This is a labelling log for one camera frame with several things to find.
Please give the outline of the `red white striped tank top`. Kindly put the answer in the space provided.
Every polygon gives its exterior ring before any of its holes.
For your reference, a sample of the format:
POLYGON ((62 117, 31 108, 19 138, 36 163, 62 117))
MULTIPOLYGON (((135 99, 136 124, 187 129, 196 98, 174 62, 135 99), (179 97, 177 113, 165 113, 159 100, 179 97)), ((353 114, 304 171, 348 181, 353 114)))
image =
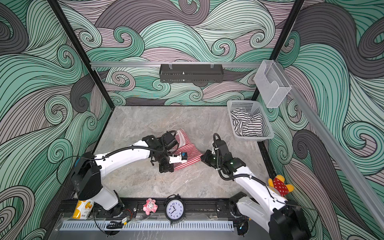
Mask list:
POLYGON ((179 148, 174 152, 174 155, 180 155, 181 153, 187 153, 187 161, 185 163, 174 164, 174 171, 184 169, 192 164, 195 164, 201 160, 203 155, 192 143, 183 129, 177 130, 176 140, 179 143, 179 148))

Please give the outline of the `black white striped tank top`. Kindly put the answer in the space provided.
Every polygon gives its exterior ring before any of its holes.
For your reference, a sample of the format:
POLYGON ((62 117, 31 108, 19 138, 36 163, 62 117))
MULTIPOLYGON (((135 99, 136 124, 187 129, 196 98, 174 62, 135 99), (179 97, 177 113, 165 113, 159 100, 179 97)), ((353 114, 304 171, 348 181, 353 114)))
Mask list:
POLYGON ((234 131, 240 137, 262 136, 262 115, 251 115, 243 109, 235 109, 230 112, 234 131))

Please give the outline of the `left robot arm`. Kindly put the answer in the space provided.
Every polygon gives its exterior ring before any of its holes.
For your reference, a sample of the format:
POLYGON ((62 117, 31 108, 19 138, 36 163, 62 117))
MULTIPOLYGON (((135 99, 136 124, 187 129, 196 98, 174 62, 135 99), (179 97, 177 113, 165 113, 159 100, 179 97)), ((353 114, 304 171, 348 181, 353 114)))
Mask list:
POLYGON ((107 154, 83 154, 75 161, 70 174, 78 200, 92 200, 112 217, 120 215, 124 204, 116 191, 103 184, 103 178, 128 164, 148 158, 159 163, 161 170, 172 172, 170 151, 177 145, 176 137, 168 132, 159 138, 146 136, 135 144, 107 154))

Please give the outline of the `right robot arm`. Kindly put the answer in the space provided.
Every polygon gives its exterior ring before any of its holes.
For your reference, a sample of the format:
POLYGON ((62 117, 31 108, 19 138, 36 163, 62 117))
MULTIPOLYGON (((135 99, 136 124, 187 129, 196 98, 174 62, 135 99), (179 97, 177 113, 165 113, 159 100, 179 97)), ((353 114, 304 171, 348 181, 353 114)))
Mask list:
POLYGON ((272 240, 309 240, 311 231, 303 208, 288 201, 254 176, 239 158, 207 150, 201 161, 216 169, 225 181, 235 181, 251 196, 235 201, 235 213, 251 218, 272 240))

